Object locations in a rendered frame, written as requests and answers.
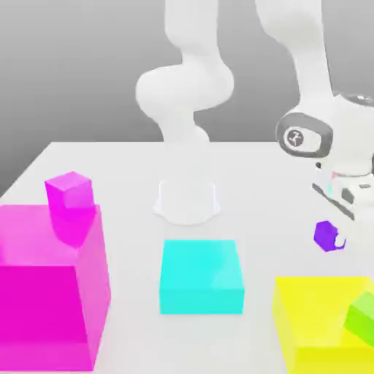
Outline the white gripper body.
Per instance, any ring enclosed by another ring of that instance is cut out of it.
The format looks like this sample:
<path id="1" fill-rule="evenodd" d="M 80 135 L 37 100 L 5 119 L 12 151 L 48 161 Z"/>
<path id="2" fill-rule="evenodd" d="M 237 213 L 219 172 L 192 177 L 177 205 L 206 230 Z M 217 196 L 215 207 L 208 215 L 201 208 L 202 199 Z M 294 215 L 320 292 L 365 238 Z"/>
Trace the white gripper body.
<path id="1" fill-rule="evenodd" d="M 345 235 L 374 232 L 374 183 L 338 183 L 326 190 L 313 183 L 312 188 L 325 201 L 325 218 Z"/>

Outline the small purple cube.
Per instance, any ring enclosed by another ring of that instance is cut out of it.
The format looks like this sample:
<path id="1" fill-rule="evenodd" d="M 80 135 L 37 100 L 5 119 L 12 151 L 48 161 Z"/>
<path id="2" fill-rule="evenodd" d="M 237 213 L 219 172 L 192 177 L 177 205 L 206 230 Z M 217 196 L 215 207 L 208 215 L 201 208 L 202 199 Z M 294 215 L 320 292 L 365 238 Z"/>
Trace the small purple cube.
<path id="1" fill-rule="evenodd" d="M 337 227 L 330 221 L 319 221 L 316 224 L 313 239 L 324 252 L 343 250 L 346 246 L 346 240 L 337 245 L 336 239 L 339 235 Z"/>

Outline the small green cube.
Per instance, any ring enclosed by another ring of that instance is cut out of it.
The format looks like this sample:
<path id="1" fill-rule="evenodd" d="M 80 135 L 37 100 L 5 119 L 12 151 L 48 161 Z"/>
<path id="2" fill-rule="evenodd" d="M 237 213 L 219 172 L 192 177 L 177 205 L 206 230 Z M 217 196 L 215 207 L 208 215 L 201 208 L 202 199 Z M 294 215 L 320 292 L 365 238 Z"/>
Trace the small green cube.
<path id="1" fill-rule="evenodd" d="M 348 307 L 344 327 L 374 347 L 374 294 L 360 294 Z"/>

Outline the small magenta cube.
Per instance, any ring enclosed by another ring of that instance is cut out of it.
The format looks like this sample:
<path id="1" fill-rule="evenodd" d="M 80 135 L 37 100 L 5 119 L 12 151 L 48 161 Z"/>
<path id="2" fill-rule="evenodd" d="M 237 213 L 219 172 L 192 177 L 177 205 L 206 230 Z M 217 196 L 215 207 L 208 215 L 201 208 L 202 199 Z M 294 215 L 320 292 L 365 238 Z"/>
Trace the small magenta cube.
<path id="1" fill-rule="evenodd" d="M 59 240 L 80 247 L 96 217 L 91 179 L 68 172 L 45 181 L 53 230 Z"/>

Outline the large yellow box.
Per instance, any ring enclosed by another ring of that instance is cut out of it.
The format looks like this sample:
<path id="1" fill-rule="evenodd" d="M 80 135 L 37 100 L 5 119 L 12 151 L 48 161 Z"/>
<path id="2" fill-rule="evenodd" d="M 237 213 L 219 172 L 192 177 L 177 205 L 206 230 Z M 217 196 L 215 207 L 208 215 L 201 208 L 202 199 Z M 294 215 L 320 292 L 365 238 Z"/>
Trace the large yellow box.
<path id="1" fill-rule="evenodd" d="M 369 277 L 276 277 L 272 314 L 287 374 L 374 374 L 374 347 L 344 327 L 366 291 L 374 294 Z"/>

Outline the large cyan box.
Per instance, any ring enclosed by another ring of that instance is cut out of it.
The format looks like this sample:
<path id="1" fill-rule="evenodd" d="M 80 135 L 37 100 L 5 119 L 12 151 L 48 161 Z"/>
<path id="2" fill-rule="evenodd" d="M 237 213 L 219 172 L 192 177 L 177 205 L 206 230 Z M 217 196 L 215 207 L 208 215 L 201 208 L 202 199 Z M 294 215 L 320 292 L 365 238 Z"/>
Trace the large cyan box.
<path id="1" fill-rule="evenodd" d="M 234 240 L 165 240 L 162 315 L 240 315 L 245 285 Z"/>

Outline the large magenta box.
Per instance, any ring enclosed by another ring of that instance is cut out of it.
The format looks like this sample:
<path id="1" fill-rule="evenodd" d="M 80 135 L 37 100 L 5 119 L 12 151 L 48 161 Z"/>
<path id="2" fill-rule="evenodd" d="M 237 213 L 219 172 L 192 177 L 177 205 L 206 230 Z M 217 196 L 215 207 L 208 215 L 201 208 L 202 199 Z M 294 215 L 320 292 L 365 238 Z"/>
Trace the large magenta box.
<path id="1" fill-rule="evenodd" d="M 91 371 L 110 300 L 99 207 L 0 207 L 0 371 Z"/>

